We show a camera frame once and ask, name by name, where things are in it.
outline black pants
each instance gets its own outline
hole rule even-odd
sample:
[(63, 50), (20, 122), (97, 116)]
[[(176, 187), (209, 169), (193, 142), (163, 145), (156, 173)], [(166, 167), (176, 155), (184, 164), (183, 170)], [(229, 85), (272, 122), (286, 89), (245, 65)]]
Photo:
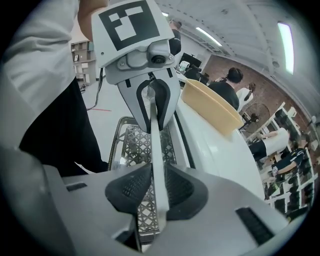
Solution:
[(250, 145), (249, 149), (255, 161), (259, 161), (260, 159), (267, 156), (266, 146), (262, 140)]
[(31, 124), (20, 144), (22, 151), (62, 177), (107, 171), (76, 78)]

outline fan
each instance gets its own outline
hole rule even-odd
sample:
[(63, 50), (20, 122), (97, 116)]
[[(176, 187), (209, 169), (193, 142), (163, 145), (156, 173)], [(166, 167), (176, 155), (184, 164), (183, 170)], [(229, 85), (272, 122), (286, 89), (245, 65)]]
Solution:
[(251, 134), (260, 129), (270, 118), (269, 109), (262, 103), (252, 104), (243, 112), (245, 114), (242, 117), (245, 120), (245, 123), (240, 130), (245, 129)]

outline white ceiling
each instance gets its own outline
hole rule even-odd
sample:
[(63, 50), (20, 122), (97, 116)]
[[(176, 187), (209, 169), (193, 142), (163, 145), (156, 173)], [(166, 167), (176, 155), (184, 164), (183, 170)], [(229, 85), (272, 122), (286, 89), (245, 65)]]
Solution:
[[(181, 33), (205, 47), (270, 78), (308, 115), (320, 112), (320, 78), (316, 55), (297, 20), (274, 0), (155, 0), (168, 19), (182, 22)], [(278, 22), (290, 25), (294, 74), (285, 68)], [(200, 27), (218, 40), (212, 42)]]

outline tan plastic tray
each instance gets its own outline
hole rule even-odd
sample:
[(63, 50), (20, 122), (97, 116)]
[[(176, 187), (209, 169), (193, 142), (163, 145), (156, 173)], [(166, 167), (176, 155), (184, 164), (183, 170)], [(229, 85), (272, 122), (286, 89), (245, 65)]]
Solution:
[(197, 80), (186, 81), (181, 98), (224, 136), (244, 125), (224, 98)]

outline white floor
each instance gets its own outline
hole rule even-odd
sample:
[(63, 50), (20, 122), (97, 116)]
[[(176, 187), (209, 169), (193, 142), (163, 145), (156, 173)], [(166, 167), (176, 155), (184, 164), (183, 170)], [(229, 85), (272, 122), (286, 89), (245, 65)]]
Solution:
[[(98, 82), (88, 86), (85, 93), (82, 94), (87, 108), (95, 104), (97, 89)], [(119, 119), (124, 116), (132, 117), (132, 114), (122, 98), (118, 87), (108, 84), (105, 78), (103, 79), (97, 106), (87, 113), (99, 144), (101, 158), (103, 161), (108, 162), (111, 144)]]

